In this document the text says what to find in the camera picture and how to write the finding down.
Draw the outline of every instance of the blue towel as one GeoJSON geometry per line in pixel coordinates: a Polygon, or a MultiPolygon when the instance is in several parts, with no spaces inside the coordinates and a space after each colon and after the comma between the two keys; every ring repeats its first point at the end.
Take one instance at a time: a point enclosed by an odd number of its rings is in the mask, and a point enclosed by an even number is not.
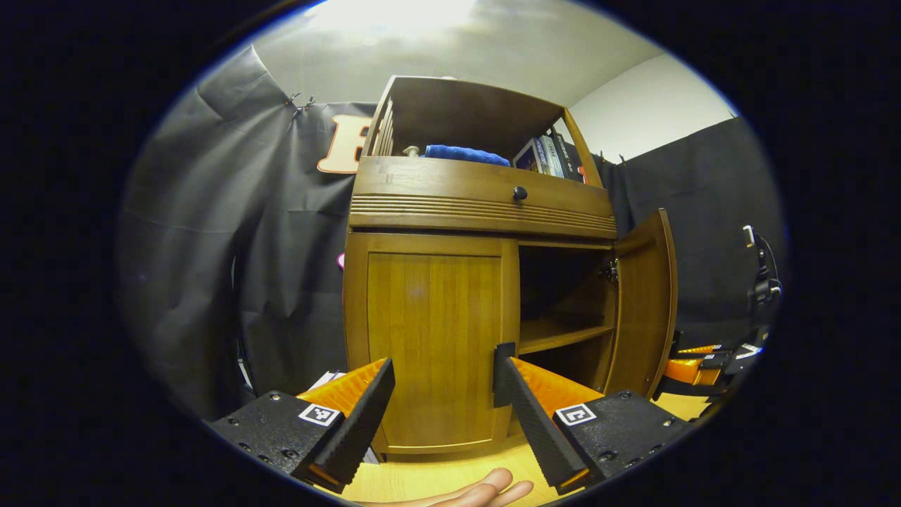
{"type": "Polygon", "coordinates": [[[455,161],[491,163],[495,165],[503,165],[504,167],[510,167],[510,161],[500,155],[483,152],[481,150],[473,150],[472,148],[445,146],[443,144],[429,144],[425,147],[425,155],[420,156],[433,159],[452,159],[455,161]]]}

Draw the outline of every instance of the drawer knob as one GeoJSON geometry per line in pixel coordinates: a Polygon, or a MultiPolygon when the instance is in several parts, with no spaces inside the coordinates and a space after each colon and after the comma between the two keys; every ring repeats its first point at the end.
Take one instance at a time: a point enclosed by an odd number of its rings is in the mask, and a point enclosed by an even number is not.
{"type": "Polygon", "coordinates": [[[513,199],[514,200],[524,200],[529,197],[529,192],[525,191],[525,187],[514,187],[513,189],[513,199]]]}

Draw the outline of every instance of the door hinge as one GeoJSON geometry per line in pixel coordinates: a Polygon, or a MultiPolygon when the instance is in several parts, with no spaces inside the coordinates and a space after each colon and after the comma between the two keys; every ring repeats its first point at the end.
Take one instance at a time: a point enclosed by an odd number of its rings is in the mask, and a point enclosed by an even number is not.
{"type": "Polygon", "coordinates": [[[607,277],[609,281],[619,281],[619,259],[607,263],[598,274],[607,277]]]}

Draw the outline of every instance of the drawer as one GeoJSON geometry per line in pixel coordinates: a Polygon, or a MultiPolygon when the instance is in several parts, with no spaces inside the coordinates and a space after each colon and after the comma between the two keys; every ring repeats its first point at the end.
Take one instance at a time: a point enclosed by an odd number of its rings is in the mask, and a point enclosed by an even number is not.
{"type": "Polygon", "coordinates": [[[491,164],[362,157],[349,225],[616,238],[607,191],[491,164]],[[513,198],[515,187],[528,197],[513,198]]]}

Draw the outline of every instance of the screw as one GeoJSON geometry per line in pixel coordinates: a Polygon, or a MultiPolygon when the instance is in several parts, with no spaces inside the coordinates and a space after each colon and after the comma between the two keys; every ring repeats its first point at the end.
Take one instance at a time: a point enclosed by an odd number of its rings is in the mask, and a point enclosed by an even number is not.
{"type": "Polygon", "coordinates": [[[613,461],[616,459],[617,455],[614,451],[604,451],[597,456],[597,461],[604,463],[605,461],[613,461]]]}

